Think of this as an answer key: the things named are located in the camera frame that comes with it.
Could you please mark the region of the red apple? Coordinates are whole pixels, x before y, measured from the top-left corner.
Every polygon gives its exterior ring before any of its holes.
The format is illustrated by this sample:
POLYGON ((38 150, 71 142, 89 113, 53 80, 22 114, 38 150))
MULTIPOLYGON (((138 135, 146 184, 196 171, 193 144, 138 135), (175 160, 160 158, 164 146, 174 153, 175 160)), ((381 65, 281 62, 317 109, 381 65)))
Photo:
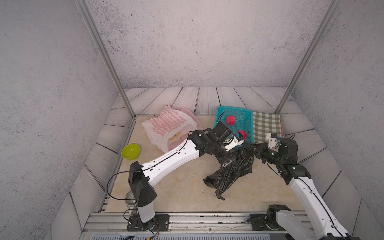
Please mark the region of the red apple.
POLYGON ((236 123, 235 116, 229 115, 226 117, 226 124, 229 126, 233 126, 236 123))
POLYGON ((243 136, 244 141, 247 139, 247 133, 245 131, 238 131, 238 133, 243 136))

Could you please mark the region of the black plastic bag knotted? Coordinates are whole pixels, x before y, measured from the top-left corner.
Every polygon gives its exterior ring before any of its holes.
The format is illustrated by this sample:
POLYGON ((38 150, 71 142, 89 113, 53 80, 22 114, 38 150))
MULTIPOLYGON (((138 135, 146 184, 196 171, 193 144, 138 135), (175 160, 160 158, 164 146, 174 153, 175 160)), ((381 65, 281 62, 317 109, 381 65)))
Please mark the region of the black plastic bag knotted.
POLYGON ((220 167, 219 170, 204 179, 206 186, 216 189, 216 197, 222 201, 225 198, 222 196, 235 181, 249 173, 252 173, 254 163, 254 149, 260 144, 245 143, 233 152, 236 161, 229 164, 227 167, 220 167))

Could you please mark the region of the pink plastic bag apple print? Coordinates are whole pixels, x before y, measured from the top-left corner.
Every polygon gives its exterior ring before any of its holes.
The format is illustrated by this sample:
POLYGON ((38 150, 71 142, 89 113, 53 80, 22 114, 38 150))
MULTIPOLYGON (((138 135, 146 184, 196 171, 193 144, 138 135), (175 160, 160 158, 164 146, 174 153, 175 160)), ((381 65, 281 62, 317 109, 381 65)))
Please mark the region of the pink plastic bag apple print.
POLYGON ((172 150, 181 144, 184 140, 187 139, 189 132, 193 132, 194 130, 202 130, 203 126, 198 118, 193 114, 192 111, 187 109, 186 107, 182 107, 180 109, 185 115, 188 115, 195 123, 187 124, 183 128, 181 128, 177 133, 174 131, 174 135, 168 139, 168 150, 172 150))

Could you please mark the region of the pink white striped bag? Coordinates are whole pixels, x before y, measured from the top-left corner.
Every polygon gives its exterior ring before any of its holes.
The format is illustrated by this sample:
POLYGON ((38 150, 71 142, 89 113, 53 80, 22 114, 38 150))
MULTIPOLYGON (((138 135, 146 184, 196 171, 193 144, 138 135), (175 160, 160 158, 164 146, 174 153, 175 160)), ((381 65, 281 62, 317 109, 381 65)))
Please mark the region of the pink white striped bag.
POLYGON ((187 124, 195 122, 180 110, 165 106, 157 117, 150 118, 142 123, 150 142, 164 153, 168 151, 168 139, 187 124))

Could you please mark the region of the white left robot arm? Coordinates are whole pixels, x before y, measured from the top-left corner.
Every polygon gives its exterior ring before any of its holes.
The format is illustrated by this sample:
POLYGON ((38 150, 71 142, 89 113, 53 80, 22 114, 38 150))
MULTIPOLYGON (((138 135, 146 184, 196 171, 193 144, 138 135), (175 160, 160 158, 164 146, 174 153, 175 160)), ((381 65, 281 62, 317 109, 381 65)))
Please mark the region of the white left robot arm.
POLYGON ((236 161, 231 150, 242 145, 244 140, 242 133, 234 133, 224 123, 218 122, 213 129, 189 132, 186 140, 155 160, 144 164, 132 163, 128 183, 141 222, 145 224, 155 219, 157 193, 154 186, 166 175, 205 154, 215 156, 225 168, 236 161))

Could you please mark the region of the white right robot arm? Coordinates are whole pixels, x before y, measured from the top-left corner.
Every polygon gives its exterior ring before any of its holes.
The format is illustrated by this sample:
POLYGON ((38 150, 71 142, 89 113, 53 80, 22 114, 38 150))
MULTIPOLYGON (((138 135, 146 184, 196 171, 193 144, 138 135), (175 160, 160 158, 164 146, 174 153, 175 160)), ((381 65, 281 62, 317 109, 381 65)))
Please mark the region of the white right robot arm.
POLYGON ((322 199, 308 170, 298 163, 298 145, 293 138, 267 134, 266 142, 253 152, 262 163, 276 166, 276 173, 295 193, 312 224, 311 228, 305 226, 285 205, 270 205, 265 216, 270 230, 282 228, 295 240, 354 239, 322 199))

